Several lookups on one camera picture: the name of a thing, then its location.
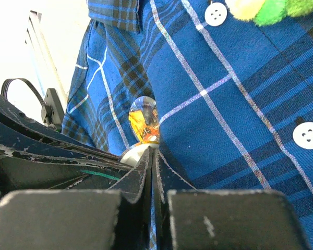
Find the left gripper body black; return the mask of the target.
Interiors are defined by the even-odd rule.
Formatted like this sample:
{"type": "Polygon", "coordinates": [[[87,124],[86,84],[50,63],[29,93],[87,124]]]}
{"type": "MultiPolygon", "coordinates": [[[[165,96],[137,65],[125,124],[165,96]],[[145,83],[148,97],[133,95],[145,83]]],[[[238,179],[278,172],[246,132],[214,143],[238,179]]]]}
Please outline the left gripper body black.
{"type": "Polygon", "coordinates": [[[0,95],[0,199],[15,190],[71,189],[89,175],[106,188],[125,173],[118,157],[27,117],[0,95]]]}

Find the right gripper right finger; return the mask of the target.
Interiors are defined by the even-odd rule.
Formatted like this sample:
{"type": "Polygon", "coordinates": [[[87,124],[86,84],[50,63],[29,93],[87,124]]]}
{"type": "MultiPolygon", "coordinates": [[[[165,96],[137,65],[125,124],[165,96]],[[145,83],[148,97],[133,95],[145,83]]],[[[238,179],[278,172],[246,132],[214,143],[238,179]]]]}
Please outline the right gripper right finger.
{"type": "Polygon", "coordinates": [[[200,190],[155,151],[153,193],[158,249],[310,249],[276,190],[200,190]]]}

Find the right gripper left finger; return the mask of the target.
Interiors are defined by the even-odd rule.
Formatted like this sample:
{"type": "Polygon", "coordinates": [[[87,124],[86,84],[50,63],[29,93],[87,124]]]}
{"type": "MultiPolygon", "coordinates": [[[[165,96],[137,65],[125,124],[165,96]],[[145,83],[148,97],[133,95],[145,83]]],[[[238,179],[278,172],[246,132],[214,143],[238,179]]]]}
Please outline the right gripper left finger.
{"type": "Polygon", "coordinates": [[[0,201],[0,249],[148,249],[151,168],[137,165],[106,190],[22,190],[0,201]]]}

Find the round orange picture brooch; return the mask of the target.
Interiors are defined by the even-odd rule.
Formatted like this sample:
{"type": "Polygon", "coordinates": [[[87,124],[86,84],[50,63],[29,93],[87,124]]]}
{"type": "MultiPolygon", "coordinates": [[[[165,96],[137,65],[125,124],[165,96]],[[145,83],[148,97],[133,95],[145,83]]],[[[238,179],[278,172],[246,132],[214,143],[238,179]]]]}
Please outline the round orange picture brooch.
{"type": "Polygon", "coordinates": [[[156,108],[156,101],[148,96],[141,96],[132,103],[128,120],[137,143],[122,153],[122,164],[134,167],[147,148],[159,148],[160,132],[156,108]]]}

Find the blue plaid shirt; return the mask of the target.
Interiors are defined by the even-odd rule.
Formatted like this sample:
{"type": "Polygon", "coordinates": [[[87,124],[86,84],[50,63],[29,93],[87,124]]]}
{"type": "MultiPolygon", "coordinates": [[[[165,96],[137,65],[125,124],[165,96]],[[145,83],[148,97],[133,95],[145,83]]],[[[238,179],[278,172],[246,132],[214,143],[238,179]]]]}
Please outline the blue plaid shirt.
{"type": "Polygon", "coordinates": [[[313,249],[313,12],[270,26],[226,1],[88,1],[62,133],[121,155],[135,99],[160,153],[197,189],[274,189],[313,249]]]}

